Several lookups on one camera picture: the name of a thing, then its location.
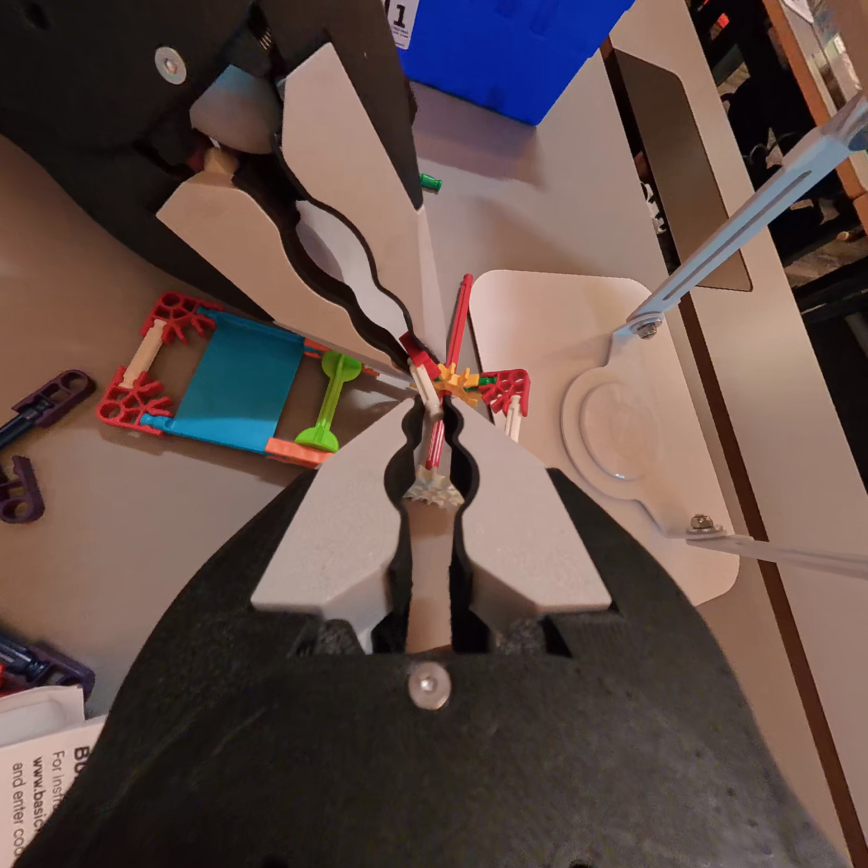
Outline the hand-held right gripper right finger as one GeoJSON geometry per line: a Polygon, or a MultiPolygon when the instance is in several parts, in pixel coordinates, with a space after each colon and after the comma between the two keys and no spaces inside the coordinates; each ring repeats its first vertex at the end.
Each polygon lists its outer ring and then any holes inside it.
{"type": "Polygon", "coordinates": [[[546,467],[454,398],[448,444],[450,481],[462,497],[450,563],[453,649],[483,653],[516,622],[609,609],[611,595],[546,467]]]}

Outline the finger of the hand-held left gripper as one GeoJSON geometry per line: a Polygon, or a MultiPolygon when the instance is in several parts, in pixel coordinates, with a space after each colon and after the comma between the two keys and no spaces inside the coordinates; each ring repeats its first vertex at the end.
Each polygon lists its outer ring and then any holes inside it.
{"type": "Polygon", "coordinates": [[[381,372],[409,370],[405,348],[307,254],[298,213],[274,221],[230,176],[203,171],[179,185],[157,218],[278,325],[381,372]]]}
{"type": "Polygon", "coordinates": [[[317,207],[360,237],[369,280],[406,309],[436,352],[436,264],[424,206],[415,207],[332,43],[284,80],[280,152],[317,207]]]}

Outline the instruction booklet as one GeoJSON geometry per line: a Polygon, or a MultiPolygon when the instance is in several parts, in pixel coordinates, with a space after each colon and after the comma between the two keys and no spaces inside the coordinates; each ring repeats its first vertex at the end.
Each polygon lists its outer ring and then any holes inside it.
{"type": "Polygon", "coordinates": [[[105,717],[86,719],[83,689],[47,686],[1,700],[1,865],[12,866],[93,753],[105,717]]]}

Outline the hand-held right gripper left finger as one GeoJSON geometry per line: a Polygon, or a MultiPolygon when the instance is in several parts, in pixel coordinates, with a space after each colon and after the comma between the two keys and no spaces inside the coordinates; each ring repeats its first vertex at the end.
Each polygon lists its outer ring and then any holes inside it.
{"type": "Polygon", "coordinates": [[[251,602],[342,620],[365,652],[406,650],[412,558],[404,495],[416,477],[409,398],[325,462],[251,602]]]}

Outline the colourful toy construction model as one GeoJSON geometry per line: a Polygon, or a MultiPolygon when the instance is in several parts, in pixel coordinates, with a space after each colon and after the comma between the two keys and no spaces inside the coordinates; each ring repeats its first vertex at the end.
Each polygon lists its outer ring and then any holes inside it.
{"type": "MultiPolygon", "coordinates": [[[[471,274],[462,278],[450,330],[449,364],[435,364],[421,349],[410,350],[410,361],[425,366],[439,398],[450,394],[470,407],[483,403],[492,413],[503,413],[506,420],[509,398],[519,394],[526,418],[530,377],[525,370],[475,374],[457,368],[473,283],[471,274]]],[[[361,375],[379,377],[380,372],[297,333],[167,292],[142,327],[135,355],[118,368],[103,393],[96,415],[114,428],[198,440],[316,470],[338,453],[340,444],[332,430],[335,411],[344,385],[361,375]],[[191,328],[208,344],[178,408],[173,409],[172,398],[149,370],[160,349],[174,339],[186,343],[185,332],[191,328]],[[324,398],[312,427],[295,439],[280,439],[278,422],[303,357],[320,363],[327,378],[324,398]]],[[[444,441],[443,423],[438,421],[425,462],[406,494],[409,499],[440,507],[461,505],[461,494],[439,473],[444,441]]]]}

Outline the white metal stand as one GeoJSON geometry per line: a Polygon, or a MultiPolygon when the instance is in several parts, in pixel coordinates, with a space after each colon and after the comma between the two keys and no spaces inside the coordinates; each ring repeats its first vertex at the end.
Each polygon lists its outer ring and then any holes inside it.
{"type": "Polygon", "coordinates": [[[483,369],[530,377],[518,444],[563,468],[649,544],[692,603],[732,587],[739,558],[866,578],[866,556],[756,541],[729,515],[665,314],[802,194],[866,145],[854,96],[653,293],[627,278],[495,270],[474,286],[483,369]]]}

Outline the blue storage bin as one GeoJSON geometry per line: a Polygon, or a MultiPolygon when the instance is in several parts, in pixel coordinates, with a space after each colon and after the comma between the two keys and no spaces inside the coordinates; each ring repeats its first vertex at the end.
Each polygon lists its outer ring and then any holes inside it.
{"type": "Polygon", "coordinates": [[[385,1],[406,76],[538,125],[632,1],[385,1]]]}

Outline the purple toy connector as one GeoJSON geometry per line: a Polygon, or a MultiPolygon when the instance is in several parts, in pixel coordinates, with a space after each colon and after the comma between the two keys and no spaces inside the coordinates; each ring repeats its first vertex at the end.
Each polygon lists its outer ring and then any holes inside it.
{"type": "Polygon", "coordinates": [[[30,524],[42,517],[44,501],[32,462],[13,456],[11,473],[1,471],[1,521],[30,524]]]}

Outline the blue rod snowflake assembly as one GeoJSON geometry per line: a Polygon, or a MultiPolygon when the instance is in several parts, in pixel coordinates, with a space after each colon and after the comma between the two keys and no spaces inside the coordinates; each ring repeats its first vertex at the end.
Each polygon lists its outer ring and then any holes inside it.
{"type": "MultiPolygon", "coordinates": [[[[59,422],[94,390],[95,382],[82,371],[67,370],[54,376],[12,407],[13,416],[1,427],[1,450],[8,450],[31,431],[59,422]]],[[[86,665],[46,643],[23,644],[7,632],[1,635],[1,663],[2,681],[9,689],[73,686],[82,690],[85,699],[94,689],[95,675],[86,665]]]]}

